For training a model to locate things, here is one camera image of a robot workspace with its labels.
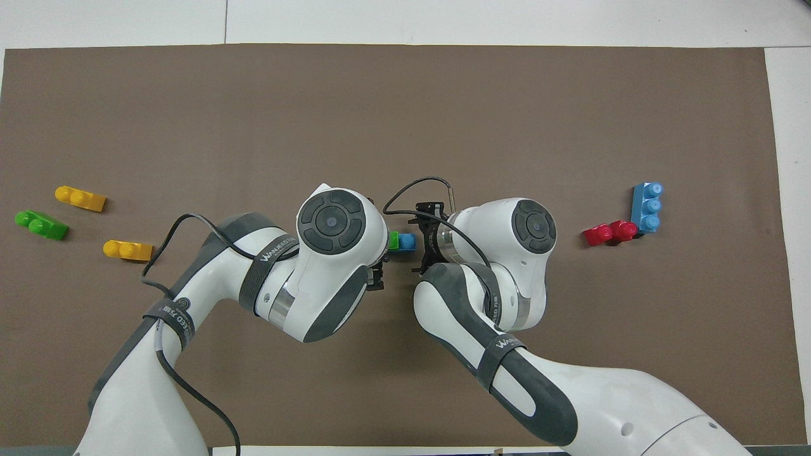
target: red lego block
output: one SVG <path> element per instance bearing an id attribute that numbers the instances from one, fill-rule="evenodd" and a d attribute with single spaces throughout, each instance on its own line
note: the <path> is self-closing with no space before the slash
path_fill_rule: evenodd
<path id="1" fill-rule="evenodd" d="M 637 234 L 639 228 L 633 222 L 626 222 L 625 220 L 617 220 L 611 224 L 612 241 L 623 243 L 633 239 Z"/>
<path id="2" fill-rule="evenodd" d="M 602 225 L 597 225 L 594 228 L 589 228 L 586 231 L 583 231 L 583 234 L 586 236 L 586 242 L 589 243 L 590 246 L 600 245 L 614 237 L 613 231 L 611 231 L 611 227 L 603 223 Z"/>

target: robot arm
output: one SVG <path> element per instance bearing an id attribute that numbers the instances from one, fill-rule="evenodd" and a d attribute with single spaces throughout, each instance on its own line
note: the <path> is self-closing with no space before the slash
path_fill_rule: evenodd
<path id="1" fill-rule="evenodd" d="M 662 381 L 639 371 L 556 363 L 502 330 L 536 324 L 546 304 L 543 272 L 555 227 L 543 206 L 526 201 L 494 201 L 450 216 L 491 269 L 463 240 L 437 235 L 437 250 L 458 264 L 433 264 L 417 285 L 414 311 L 423 329 L 519 423 L 573 456 L 748 455 Z"/>
<path id="2" fill-rule="evenodd" d="M 257 213 L 224 221 L 221 233 L 253 260 L 208 236 L 167 296 L 147 312 L 164 320 L 145 318 L 102 373 L 77 454 L 208 454 L 156 352 L 174 366 L 220 300 L 238 300 L 302 342 L 326 338 L 346 322 L 367 288 L 367 268 L 388 243 L 383 218 L 359 193 L 322 185 L 297 220 L 300 243 Z M 172 321 L 175 331 L 164 331 Z"/>

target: small green block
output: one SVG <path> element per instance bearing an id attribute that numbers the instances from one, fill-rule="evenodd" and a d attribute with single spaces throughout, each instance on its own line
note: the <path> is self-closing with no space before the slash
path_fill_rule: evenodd
<path id="1" fill-rule="evenodd" d="M 45 213 L 23 211 L 14 217 L 14 223 L 26 226 L 29 231 L 43 238 L 62 239 L 67 232 L 67 225 Z"/>
<path id="2" fill-rule="evenodd" d="M 388 232 L 388 249 L 397 250 L 400 248 L 400 233 L 396 231 Z"/>

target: velcro strap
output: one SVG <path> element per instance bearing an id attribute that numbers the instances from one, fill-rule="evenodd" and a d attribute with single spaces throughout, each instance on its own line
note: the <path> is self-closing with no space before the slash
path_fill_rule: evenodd
<path id="1" fill-rule="evenodd" d="M 160 318 L 177 333 L 180 338 L 180 350 L 186 348 L 186 344 L 195 336 L 195 322 L 186 312 L 191 302 L 188 298 L 181 298 L 173 301 L 169 298 L 161 298 L 144 313 L 144 318 L 150 316 Z"/>
<path id="2" fill-rule="evenodd" d="M 245 310 L 256 314 L 256 298 L 262 290 L 262 285 L 265 279 L 268 278 L 270 270 L 280 256 L 289 252 L 292 248 L 298 246 L 298 240 L 289 234 L 283 234 L 275 238 L 270 244 L 265 246 L 261 252 L 256 255 L 251 267 L 245 274 L 245 279 L 242 280 L 242 285 L 239 287 L 239 305 Z"/>
<path id="3" fill-rule="evenodd" d="M 493 320 L 496 326 L 501 323 L 501 290 L 493 270 L 479 263 L 465 263 L 484 286 L 484 315 Z"/>
<path id="4" fill-rule="evenodd" d="M 484 355 L 476 369 L 476 380 L 488 393 L 493 385 L 493 378 L 496 377 L 496 371 L 501 365 L 501 360 L 519 346 L 525 345 L 512 334 L 505 333 L 490 341 L 490 344 L 484 349 Z"/>

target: stacked blue lego blocks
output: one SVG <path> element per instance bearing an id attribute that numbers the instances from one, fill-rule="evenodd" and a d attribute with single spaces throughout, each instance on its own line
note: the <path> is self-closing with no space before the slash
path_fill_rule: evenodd
<path id="1" fill-rule="evenodd" d="M 655 233 L 659 228 L 659 210 L 662 209 L 662 195 L 664 188 L 658 182 L 645 182 L 633 188 L 633 205 L 631 206 L 631 222 L 637 224 L 640 233 Z"/>

